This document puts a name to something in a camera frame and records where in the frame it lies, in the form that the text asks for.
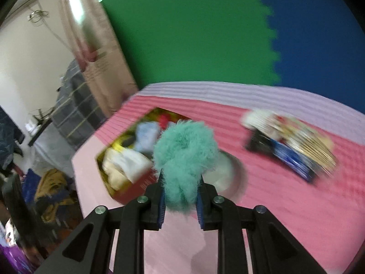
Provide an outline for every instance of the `screw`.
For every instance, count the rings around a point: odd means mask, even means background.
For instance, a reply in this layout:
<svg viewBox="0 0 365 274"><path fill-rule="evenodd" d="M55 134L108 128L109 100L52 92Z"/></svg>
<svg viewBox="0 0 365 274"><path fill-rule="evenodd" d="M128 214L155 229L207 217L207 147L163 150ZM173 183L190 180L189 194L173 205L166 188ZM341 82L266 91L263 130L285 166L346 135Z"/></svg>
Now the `screw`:
<svg viewBox="0 0 365 274"><path fill-rule="evenodd" d="M267 211L267 208L264 205L257 205L255 209L260 214L264 214Z"/></svg>
<svg viewBox="0 0 365 274"><path fill-rule="evenodd" d="M98 206L95 208L96 214L103 214L106 211L104 206Z"/></svg>
<svg viewBox="0 0 365 274"><path fill-rule="evenodd" d="M222 196L215 196L213 198L213 201L214 201L214 203L222 204L224 202L224 197L222 197Z"/></svg>
<svg viewBox="0 0 365 274"><path fill-rule="evenodd" d="M146 197L146 196L139 196L137 198L138 203L146 203L147 201L148 201L148 197Z"/></svg>

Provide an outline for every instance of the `teal fluffy object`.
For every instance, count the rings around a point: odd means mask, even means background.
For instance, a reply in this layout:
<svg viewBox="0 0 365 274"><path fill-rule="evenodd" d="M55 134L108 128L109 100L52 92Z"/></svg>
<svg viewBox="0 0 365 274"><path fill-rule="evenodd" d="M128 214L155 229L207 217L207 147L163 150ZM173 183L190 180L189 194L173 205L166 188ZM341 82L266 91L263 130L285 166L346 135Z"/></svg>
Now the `teal fluffy object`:
<svg viewBox="0 0 365 274"><path fill-rule="evenodd" d="M169 209L186 212L196 203L201 175L214 167L218 153L213 130L201 121L179 121L162 133L153 161L158 174L164 174Z"/></svg>

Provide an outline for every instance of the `striped tablecloth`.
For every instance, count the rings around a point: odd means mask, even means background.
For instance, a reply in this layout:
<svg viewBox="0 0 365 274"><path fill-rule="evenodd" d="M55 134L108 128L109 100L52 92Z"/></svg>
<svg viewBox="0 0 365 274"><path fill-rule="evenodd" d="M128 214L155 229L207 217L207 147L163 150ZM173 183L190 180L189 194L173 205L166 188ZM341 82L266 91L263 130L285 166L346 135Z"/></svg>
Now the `striped tablecloth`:
<svg viewBox="0 0 365 274"><path fill-rule="evenodd" d="M248 183L237 204L265 205L328 273L342 273L365 239L365 115L322 96L284 87L222 82L167 82L133 96L73 158L83 214L120 206L108 195L96 155L132 123L161 107L204 121L220 149L236 156ZM340 167L335 180L309 185L275 161L246 151L249 132L240 117L249 109L289 113L326 132ZM192 216L167 213L163 230L145 234L146 273L215 273L216 232L202 232Z"/></svg>

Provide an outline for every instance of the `table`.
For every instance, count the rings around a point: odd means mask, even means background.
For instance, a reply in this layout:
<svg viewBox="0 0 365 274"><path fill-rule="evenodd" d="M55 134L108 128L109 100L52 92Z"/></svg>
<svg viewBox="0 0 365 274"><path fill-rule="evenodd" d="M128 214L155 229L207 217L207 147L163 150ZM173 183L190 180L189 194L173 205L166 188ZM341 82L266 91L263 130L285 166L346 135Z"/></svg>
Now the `table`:
<svg viewBox="0 0 365 274"><path fill-rule="evenodd" d="M105 122L72 159L84 216L98 205L120 206L108 195L95 157L154 107L212 127L219 148L236 156L247 172L247 188L236 204L265 205L328 273L346 269L365 238L364 114L285 87L225 82L149 85ZM310 185L269 158L246 151L242 145L249 132L239 120L253 108L292 114L325 131L340 162L336 178ZM202 232L193 216L167 212L162 230L145 232L145 273L215 273L216 257L216 232Z"/></svg>

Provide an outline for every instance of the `white wall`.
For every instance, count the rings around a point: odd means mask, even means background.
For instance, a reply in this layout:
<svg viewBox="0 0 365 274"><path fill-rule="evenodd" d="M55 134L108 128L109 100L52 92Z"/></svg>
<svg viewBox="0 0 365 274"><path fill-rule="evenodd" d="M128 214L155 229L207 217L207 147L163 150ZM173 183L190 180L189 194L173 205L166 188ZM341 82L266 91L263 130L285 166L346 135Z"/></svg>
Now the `white wall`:
<svg viewBox="0 0 365 274"><path fill-rule="evenodd" d="M67 43L58 0L39 2L50 13L48 25ZM60 76L74 58L44 25L34 26L27 21L31 12L21 11L0 29L0 105L25 134L27 113L54 106Z"/></svg>

